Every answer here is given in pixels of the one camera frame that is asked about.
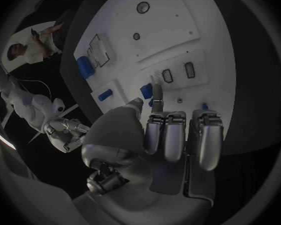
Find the person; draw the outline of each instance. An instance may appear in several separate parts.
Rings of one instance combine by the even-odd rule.
[[[48,27],[38,35],[30,35],[26,44],[13,44],[7,51],[9,61],[23,56],[28,64],[42,62],[54,53],[63,51],[68,31],[76,10],[67,10],[59,17],[54,26]]]

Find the mounting hole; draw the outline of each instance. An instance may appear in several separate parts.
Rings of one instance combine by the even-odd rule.
[[[147,3],[146,1],[142,1],[137,5],[136,10],[140,14],[145,14],[146,12],[148,12],[149,8],[149,3]]]
[[[140,36],[139,33],[133,34],[133,39],[134,39],[134,40],[139,40],[140,38],[141,38],[141,36]]]

